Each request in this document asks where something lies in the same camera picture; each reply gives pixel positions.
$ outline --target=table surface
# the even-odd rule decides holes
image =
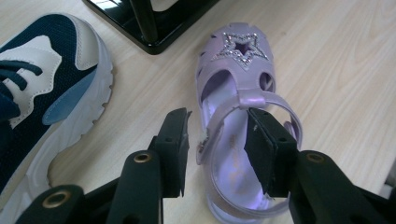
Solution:
[[[164,9],[176,0],[153,1]],[[218,223],[195,163],[200,137],[194,71],[210,33],[232,21],[258,26],[275,56],[277,94],[304,126],[303,149],[328,154],[351,181],[378,193],[396,157],[396,2],[391,0],[222,0],[164,53],[148,55],[82,1],[0,3],[0,43],[37,17],[65,12],[93,25],[114,63],[112,96],[92,130],[49,168],[52,186],[86,192],[120,176],[147,149],[165,115],[187,107],[190,151],[184,198],[164,200],[166,223]],[[264,223],[292,223],[290,213]]]

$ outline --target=star decoration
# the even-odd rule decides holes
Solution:
[[[256,34],[237,35],[223,33],[224,48],[217,53],[212,61],[233,58],[245,70],[248,70],[253,58],[269,61],[267,55],[258,46]]]

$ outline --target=black object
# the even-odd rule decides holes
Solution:
[[[17,223],[163,223],[163,198],[184,190],[188,116],[184,108],[169,113],[148,150],[128,157],[119,179],[87,195],[77,186],[49,189]],[[396,189],[384,199],[355,187],[330,157],[299,152],[265,111],[248,111],[246,151],[263,192],[290,197],[294,223],[396,223]]]
[[[386,200],[355,187],[330,157],[299,152],[270,113],[249,109],[246,151],[263,192],[271,197],[290,195],[294,223],[396,223],[395,190]]]
[[[163,223],[163,198],[184,192],[189,116],[185,108],[170,112],[148,150],[126,159],[120,178],[86,195],[73,185],[49,189],[17,223]]]
[[[178,0],[164,11],[154,11],[150,0],[84,0],[149,54],[163,52],[218,1]]]

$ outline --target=purple children's sandal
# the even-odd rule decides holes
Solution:
[[[206,196],[223,223],[255,223],[288,209],[287,200],[269,198],[250,165],[244,146],[251,107],[277,105],[290,113],[285,127],[300,147],[302,125],[276,90],[273,55],[265,34],[246,23],[213,33],[196,71],[204,137],[197,163],[204,167]]]

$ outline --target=sneaker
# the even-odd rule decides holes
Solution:
[[[50,162],[99,119],[112,64],[91,26],[39,18],[0,47],[0,223],[49,188]]]

